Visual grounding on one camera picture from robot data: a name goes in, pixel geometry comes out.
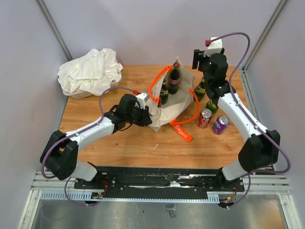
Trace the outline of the canvas tote bag orange handles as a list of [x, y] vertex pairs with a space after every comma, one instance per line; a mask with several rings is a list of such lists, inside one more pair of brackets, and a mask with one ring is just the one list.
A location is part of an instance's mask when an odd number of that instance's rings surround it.
[[[160, 91], [163, 80], [168, 81], [169, 74], [172, 70], [173, 64], [178, 62], [180, 67], [180, 80], [178, 84], [178, 91], [176, 94], [170, 94], [166, 104], [161, 108], [157, 107], [158, 99], [160, 98]], [[193, 89], [194, 75], [184, 68], [179, 59], [176, 59], [173, 64], [167, 65], [162, 69], [149, 86], [149, 100], [146, 102], [149, 107], [149, 114], [152, 124], [149, 125], [154, 131], [159, 131], [165, 124], [170, 124], [176, 133], [186, 142], [191, 142], [193, 137], [189, 135], [183, 128], [182, 124], [186, 124], [197, 118], [199, 114], [199, 102], [195, 98]], [[196, 103], [196, 110], [191, 118], [184, 121], [178, 121], [178, 116], [192, 103]]]

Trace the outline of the green bottle gold foil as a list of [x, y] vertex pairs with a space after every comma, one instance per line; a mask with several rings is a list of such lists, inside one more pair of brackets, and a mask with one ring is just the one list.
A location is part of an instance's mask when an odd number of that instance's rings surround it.
[[212, 112], [212, 115], [216, 114], [219, 107], [210, 99], [206, 106], [205, 109], [209, 109]]

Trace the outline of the red cola can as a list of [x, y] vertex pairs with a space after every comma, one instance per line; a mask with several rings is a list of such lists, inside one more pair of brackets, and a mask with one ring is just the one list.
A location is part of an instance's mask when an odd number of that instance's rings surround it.
[[203, 109], [198, 116], [197, 125], [200, 128], [206, 128], [210, 123], [213, 114], [210, 109]]

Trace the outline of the purple soda can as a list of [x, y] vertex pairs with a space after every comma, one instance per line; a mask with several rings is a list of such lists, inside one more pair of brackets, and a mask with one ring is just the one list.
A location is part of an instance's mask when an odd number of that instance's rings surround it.
[[221, 135], [229, 126], [229, 124], [230, 120], [227, 116], [219, 116], [212, 127], [212, 131], [217, 135]]

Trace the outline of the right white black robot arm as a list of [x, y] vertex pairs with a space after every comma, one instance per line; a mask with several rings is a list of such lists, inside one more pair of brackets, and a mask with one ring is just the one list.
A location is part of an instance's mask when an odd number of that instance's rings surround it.
[[194, 50], [192, 68], [203, 73], [208, 98], [225, 112], [244, 140], [238, 159], [220, 168], [216, 174], [216, 186], [226, 191], [243, 175], [278, 161], [280, 134], [262, 125], [244, 106], [236, 90], [226, 80], [228, 63], [224, 48], [210, 56], [205, 51]]

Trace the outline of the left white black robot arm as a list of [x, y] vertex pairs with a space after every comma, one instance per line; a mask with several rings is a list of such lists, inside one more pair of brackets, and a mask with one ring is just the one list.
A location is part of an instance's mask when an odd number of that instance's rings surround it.
[[118, 105], [111, 108], [102, 117], [77, 130], [52, 133], [40, 162], [42, 169], [48, 169], [52, 175], [45, 178], [80, 178], [93, 189], [102, 184], [102, 177], [95, 165], [77, 159], [78, 153], [96, 140], [128, 129], [132, 125], [148, 126], [152, 123], [149, 107], [146, 105], [149, 95], [139, 93], [134, 96], [125, 94]]

